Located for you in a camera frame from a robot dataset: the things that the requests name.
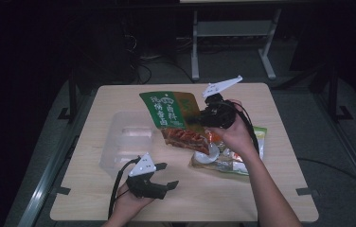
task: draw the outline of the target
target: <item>metal stand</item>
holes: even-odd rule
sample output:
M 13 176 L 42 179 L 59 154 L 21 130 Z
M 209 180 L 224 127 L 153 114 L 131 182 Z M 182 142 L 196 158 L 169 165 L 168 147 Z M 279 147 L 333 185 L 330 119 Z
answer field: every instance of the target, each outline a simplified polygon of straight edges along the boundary
M 198 80 L 199 64 L 197 53 L 198 37 L 216 37 L 216 36 L 267 36 L 266 44 L 258 51 L 264 69 L 269 79 L 275 79 L 276 74 L 267 57 L 270 46 L 276 32 L 276 26 L 281 9 L 277 9 L 273 20 L 264 21 L 198 21 L 198 12 L 193 13 L 193 45 L 191 54 L 192 79 Z
M 62 111 L 58 116 L 58 119 L 67 119 L 69 120 L 68 123 L 72 123 L 72 121 L 74 120 L 77 114 L 77 87 L 76 87 L 77 84 L 75 82 L 73 72 L 69 74 L 68 85 L 69 85 L 69 114 L 67 114 L 68 108 L 62 108 Z
M 352 115 L 348 111 L 347 107 L 340 106 L 340 110 L 343 114 L 337 114 L 337 92 L 338 92 L 338 75 L 336 69 L 333 67 L 332 72 L 329 75 L 329 104 L 328 112 L 331 119 L 338 123 L 339 120 L 351 120 Z
M 72 92 L 75 96 L 75 86 L 69 87 L 69 92 L 70 94 Z M 87 113 L 89 112 L 88 109 L 90 109 L 90 102 L 88 97 L 83 96 L 80 98 L 80 110 L 77 111 L 78 105 L 76 103 L 76 97 L 70 97 L 69 100 L 75 100 L 74 104 L 71 103 L 71 116 L 73 117 L 69 118 L 70 121 L 63 130 L 60 143 L 51 153 L 44 173 L 30 198 L 27 208 L 19 221 L 18 227 L 35 226 L 35 222 L 45 205 L 45 200 L 51 192 L 51 186 L 57 178 L 65 158 L 73 152 L 77 143 L 77 137 L 83 128 Z

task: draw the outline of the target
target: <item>dark background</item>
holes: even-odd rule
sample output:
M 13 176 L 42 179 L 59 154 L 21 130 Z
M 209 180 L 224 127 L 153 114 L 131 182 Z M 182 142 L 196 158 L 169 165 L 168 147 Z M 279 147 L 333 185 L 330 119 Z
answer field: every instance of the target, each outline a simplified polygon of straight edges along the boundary
M 329 2 L 313 8 L 284 10 L 276 36 L 295 36 L 299 40 L 294 69 L 305 70 L 327 61 L 356 90 L 356 1 Z M 71 54 L 74 52 L 65 34 L 70 34 L 71 27 L 80 27 L 84 22 L 80 24 L 81 17 L 65 13 L 58 7 L 52 2 L 0 1 L 0 226 L 23 180 L 48 110 L 68 75 L 76 68 L 77 61 L 81 60 L 76 53 Z M 190 25 L 190 14 L 180 13 L 184 15 L 180 20 L 169 19 L 176 29 L 168 31 L 167 37 L 159 37 L 155 25 L 153 29 L 158 35 L 142 34 L 145 43 L 151 45 L 162 40 L 168 44 L 176 33 L 190 32 L 190 27 L 181 27 L 184 22 Z M 113 15 L 113 18 L 118 21 L 113 24 L 115 30 L 120 29 L 120 17 Z M 151 24 L 157 23 L 155 19 L 149 20 L 153 20 Z M 123 34 L 123 28 L 116 34 Z M 99 60 L 113 57 L 97 56 Z M 132 56 L 121 59 L 134 61 Z M 97 74 L 90 67 L 88 71 L 87 75 Z M 126 75 L 122 83 L 130 81 L 131 72 Z M 114 82 L 116 80 L 111 79 L 99 83 Z M 83 77 L 80 86 L 90 89 L 99 84 Z

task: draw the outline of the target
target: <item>left hand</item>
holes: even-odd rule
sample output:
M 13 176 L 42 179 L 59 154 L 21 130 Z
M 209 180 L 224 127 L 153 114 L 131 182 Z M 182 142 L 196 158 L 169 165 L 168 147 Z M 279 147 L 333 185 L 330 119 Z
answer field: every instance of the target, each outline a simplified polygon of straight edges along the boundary
M 124 183 L 118 188 L 117 200 L 114 206 L 114 212 L 103 225 L 105 226 L 123 226 L 134 218 L 145 206 L 154 201 L 152 198 L 137 198 L 129 191 L 128 185 Z

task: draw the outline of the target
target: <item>human hand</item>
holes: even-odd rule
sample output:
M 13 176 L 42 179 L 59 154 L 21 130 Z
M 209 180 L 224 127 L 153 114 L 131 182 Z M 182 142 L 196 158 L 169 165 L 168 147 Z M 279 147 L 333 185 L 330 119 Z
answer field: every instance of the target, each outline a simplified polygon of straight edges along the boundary
M 116 204 L 114 206 L 114 212 L 103 225 L 118 227 L 123 226 L 132 218 L 134 218 L 145 206 L 152 203 L 152 198 L 138 198 L 132 192 L 129 191 L 128 185 L 124 183 L 118 188 L 116 194 Z
M 241 108 L 240 101 L 235 99 L 229 99 L 234 103 L 236 109 L 240 112 L 243 111 Z M 233 151 L 238 153 L 238 155 L 247 156 L 251 153 L 257 153 L 252 142 L 252 138 L 249 135 L 249 131 L 246 129 L 246 125 L 238 114 L 236 114 L 235 122 L 228 129 L 221 128 L 206 128 L 209 131 L 217 133 L 224 143 Z

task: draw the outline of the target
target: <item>clear plastic tray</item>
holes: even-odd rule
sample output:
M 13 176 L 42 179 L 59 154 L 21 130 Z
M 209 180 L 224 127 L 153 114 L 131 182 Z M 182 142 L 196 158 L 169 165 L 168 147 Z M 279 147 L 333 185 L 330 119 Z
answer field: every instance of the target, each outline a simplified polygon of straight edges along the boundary
M 151 115 L 143 112 L 118 112 L 113 116 L 99 165 L 111 176 L 118 164 L 127 163 L 151 153 L 152 136 L 155 130 Z

